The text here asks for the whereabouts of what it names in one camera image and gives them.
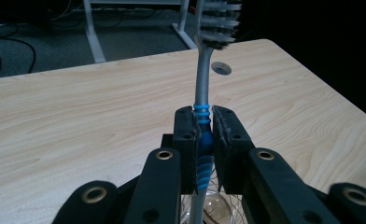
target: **toothbrush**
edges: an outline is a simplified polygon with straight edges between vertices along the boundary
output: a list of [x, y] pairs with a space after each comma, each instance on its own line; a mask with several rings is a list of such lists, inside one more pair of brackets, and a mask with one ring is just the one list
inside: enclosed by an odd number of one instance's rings
[[209, 67], [214, 49], [224, 49], [234, 41], [234, 27], [241, 9], [240, 1], [198, 0], [196, 6], [196, 34], [199, 57], [195, 87], [194, 114], [201, 128], [197, 155], [198, 194], [191, 197], [190, 224], [203, 223], [204, 200], [213, 169], [213, 134], [209, 118]]

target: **wooden tabletop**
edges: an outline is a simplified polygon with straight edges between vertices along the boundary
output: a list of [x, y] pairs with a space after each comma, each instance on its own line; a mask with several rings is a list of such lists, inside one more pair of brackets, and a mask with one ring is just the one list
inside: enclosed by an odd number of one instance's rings
[[[0, 78], [0, 224], [50, 223], [79, 186], [142, 171], [194, 102], [196, 49]], [[269, 40], [232, 44], [212, 62], [209, 101], [233, 110], [257, 147], [305, 183], [366, 188], [366, 114]]]

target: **toothbrush head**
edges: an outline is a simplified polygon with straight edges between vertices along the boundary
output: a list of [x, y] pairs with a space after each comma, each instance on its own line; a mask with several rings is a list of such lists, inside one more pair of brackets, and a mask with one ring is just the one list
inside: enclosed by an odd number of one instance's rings
[[212, 49], [224, 49], [235, 39], [232, 37], [239, 24], [241, 1], [198, 0], [196, 8], [199, 44]]

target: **gray floor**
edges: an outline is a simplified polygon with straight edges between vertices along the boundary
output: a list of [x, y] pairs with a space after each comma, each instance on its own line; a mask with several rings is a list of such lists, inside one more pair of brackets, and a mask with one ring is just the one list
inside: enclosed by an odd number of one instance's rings
[[[188, 49], [172, 28], [179, 12], [171, 9], [97, 10], [93, 12], [95, 30], [108, 62], [152, 54]], [[185, 31], [193, 39], [194, 16], [188, 13]], [[52, 22], [52, 30], [30, 24], [0, 27], [0, 36], [15, 33], [35, 49], [32, 72], [94, 63], [85, 35], [85, 16], [82, 10]], [[16, 41], [0, 39], [2, 66], [0, 77], [27, 74], [33, 61], [31, 49]]]

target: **clear glass cup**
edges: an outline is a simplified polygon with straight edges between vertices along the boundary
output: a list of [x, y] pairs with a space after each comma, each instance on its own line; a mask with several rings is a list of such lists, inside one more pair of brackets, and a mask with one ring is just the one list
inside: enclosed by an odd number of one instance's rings
[[[213, 170], [204, 203], [204, 223], [206, 224], [246, 224], [241, 195], [229, 195], [221, 189], [218, 192], [218, 179]], [[181, 197], [181, 224], [189, 224], [191, 196]]]

